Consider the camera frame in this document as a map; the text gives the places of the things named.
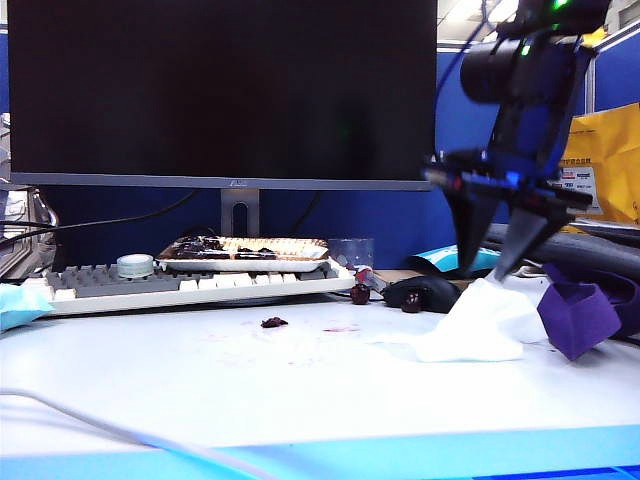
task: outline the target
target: desk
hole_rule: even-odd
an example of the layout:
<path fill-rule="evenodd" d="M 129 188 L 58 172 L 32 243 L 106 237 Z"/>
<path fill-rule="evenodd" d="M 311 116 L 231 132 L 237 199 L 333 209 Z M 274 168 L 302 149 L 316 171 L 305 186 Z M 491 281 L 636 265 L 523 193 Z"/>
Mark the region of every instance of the desk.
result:
<path fill-rule="evenodd" d="M 289 325 L 260 327 L 276 315 Z M 519 361 L 422 364 L 402 346 L 367 343 L 428 332 L 440 318 L 316 295 L 41 321 L 0 339 L 2 385 L 224 447 L 287 479 L 640 463 L 640 349 L 605 342 L 570 363 L 548 345 L 529 345 Z M 0 398 L 0 408 L 3 480 L 221 478 L 30 400 Z"/>

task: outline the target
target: keyboard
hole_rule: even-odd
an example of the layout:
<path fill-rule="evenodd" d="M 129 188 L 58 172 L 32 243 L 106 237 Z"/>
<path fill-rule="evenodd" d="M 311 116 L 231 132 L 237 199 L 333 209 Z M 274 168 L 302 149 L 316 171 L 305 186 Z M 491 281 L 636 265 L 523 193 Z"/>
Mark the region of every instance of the keyboard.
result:
<path fill-rule="evenodd" d="M 54 310 L 47 316 L 60 316 L 326 293 L 354 284 L 352 272 L 328 259 L 306 273 L 180 273 L 156 267 L 134 279 L 119 277 L 116 265 L 75 266 L 32 276 L 22 286 L 49 301 Z"/>

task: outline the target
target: monitor stand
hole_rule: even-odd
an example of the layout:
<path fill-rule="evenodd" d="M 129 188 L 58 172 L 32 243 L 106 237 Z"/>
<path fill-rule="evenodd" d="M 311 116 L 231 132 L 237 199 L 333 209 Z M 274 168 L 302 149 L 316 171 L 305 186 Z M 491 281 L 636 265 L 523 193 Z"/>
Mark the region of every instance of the monitor stand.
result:
<path fill-rule="evenodd" d="M 260 190 L 223 188 L 220 191 L 220 233 L 225 237 L 260 236 Z"/>

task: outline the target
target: white desk surface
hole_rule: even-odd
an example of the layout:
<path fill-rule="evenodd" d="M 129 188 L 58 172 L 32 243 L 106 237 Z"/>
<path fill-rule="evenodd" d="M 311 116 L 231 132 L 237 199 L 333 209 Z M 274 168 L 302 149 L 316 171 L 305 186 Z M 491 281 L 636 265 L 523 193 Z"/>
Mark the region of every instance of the white desk surface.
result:
<path fill-rule="evenodd" d="M 1 383 L 211 447 L 640 424 L 637 347 L 417 363 L 367 340 L 427 332 L 441 315 L 312 298 L 35 322 L 0 337 Z M 289 325 L 260 327 L 276 315 Z M 136 449 L 26 399 L 0 398 L 0 423 L 5 456 Z"/>

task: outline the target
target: blue light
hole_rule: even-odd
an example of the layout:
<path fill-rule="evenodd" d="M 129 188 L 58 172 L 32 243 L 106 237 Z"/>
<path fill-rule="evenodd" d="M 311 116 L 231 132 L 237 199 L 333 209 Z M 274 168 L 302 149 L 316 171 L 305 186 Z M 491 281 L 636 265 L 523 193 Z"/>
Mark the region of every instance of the blue light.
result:
<path fill-rule="evenodd" d="M 520 174 L 518 172 L 507 172 L 505 178 L 512 185 L 517 185 L 520 182 Z"/>

